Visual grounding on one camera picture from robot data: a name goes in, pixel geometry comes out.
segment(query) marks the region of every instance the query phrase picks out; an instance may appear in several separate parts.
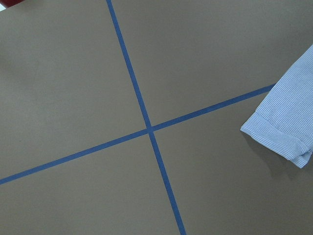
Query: gray floor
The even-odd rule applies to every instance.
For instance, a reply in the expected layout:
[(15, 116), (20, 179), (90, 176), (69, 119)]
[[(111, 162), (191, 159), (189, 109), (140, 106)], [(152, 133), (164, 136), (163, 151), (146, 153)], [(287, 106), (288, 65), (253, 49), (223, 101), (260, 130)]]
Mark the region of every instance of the gray floor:
[[(152, 126), (277, 82), (313, 43), (310, 0), (112, 3)], [(106, 1), (0, 22), (0, 235), (184, 234)], [(313, 163), (239, 131), (265, 95), (155, 131), (186, 234), (313, 233)]]

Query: blue cloth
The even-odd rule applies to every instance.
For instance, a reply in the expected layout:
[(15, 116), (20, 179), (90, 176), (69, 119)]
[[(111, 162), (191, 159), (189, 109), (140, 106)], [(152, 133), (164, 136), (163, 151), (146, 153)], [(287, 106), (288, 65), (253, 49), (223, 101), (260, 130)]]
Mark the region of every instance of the blue cloth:
[(313, 45), (241, 127), (260, 144), (305, 166), (313, 151)]

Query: sleeve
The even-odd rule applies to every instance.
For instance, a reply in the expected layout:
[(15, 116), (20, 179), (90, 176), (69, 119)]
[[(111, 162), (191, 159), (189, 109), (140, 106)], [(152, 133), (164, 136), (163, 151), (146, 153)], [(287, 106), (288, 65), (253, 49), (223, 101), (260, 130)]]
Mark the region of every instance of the sleeve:
[(313, 45), (289, 68), (241, 131), (304, 167), (313, 151)]

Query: red object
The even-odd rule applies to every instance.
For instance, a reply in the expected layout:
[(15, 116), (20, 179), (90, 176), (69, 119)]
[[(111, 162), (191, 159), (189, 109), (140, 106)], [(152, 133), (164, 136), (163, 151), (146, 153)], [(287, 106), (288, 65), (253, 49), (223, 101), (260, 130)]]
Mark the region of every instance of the red object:
[(14, 6), (15, 4), (20, 3), (21, 1), (24, 0), (0, 0), (0, 4), (5, 8), (8, 8), (10, 6)]

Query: striped cloth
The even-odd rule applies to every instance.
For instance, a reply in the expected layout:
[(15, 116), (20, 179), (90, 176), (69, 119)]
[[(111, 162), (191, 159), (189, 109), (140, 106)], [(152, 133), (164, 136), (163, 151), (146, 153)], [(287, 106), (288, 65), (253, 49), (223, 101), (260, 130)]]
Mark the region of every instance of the striped cloth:
[(272, 88), (241, 131), (299, 168), (307, 164), (313, 151), (313, 45)]

